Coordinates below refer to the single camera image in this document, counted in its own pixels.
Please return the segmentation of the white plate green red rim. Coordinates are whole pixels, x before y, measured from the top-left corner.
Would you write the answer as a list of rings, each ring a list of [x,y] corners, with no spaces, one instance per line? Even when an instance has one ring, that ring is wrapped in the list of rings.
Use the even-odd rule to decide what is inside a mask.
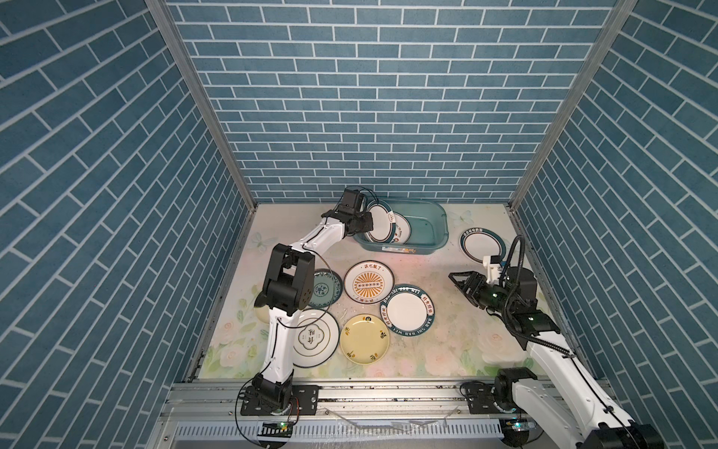
[[[372,218],[373,228],[366,232],[366,238],[375,243],[392,241],[396,235],[396,217],[390,205],[383,200],[374,200],[366,209]]]

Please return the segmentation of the white plate red characters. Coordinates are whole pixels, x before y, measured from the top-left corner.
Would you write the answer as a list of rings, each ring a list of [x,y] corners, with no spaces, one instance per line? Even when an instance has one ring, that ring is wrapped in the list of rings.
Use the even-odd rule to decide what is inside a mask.
[[[395,213],[396,230],[392,243],[404,244],[411,237],[411,224],[400,213]]]

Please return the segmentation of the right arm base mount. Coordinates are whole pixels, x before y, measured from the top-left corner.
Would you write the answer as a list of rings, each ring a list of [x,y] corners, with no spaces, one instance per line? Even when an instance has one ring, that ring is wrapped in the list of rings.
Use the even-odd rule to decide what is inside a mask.
[[[493,415],[503,413],[495,403],[494,386],[471,380],[461,383],[459,393],[467,402],[471,415]]]

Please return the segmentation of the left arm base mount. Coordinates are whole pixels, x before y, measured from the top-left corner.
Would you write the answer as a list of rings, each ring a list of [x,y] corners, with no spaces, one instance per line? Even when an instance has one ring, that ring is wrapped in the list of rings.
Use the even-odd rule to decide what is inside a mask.
[[[241,389],[237,407],[242,416],[316,415],[319,391],[318,385],[295,385],[293,374],[277,383],[258,373]]]

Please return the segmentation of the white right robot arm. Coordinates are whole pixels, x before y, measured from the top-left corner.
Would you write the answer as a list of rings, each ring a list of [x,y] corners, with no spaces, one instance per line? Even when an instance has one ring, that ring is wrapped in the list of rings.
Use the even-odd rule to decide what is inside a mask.
[[[497,314],[560,395],[546,392],[532,370],[502,369],[493,388],[497,408],[527,413],[560,448],[664,447],[652,425],[638,423],[598,384],[558,325],[539,309],[538,282],[530,269],[508,268],[497,278],[452,272],[449,278],[472,305]]]

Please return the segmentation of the white plate green lettered rim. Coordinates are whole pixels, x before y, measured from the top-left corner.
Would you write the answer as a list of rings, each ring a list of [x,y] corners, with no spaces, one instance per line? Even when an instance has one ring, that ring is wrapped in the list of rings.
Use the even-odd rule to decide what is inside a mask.
[[[417,337],[434,324],[436,308],[424,289],[398,284],[380,303],[380,314],[390,331],[402,337]]]

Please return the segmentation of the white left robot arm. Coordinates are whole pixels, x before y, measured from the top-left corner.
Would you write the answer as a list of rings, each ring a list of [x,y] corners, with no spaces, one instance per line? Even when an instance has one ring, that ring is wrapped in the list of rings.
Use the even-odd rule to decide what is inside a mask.
[[[299,318],[314,290],[315,261],[334,244],[373,229],[373,219],[360,188],[347,188],[338,203],[321,215],[319,224],[291,244],[270,252],[267,273],[255,305],[269,308],[269,338],[263,366],[249,392],[265,413],[279,415],[292,404],[294,340]]]

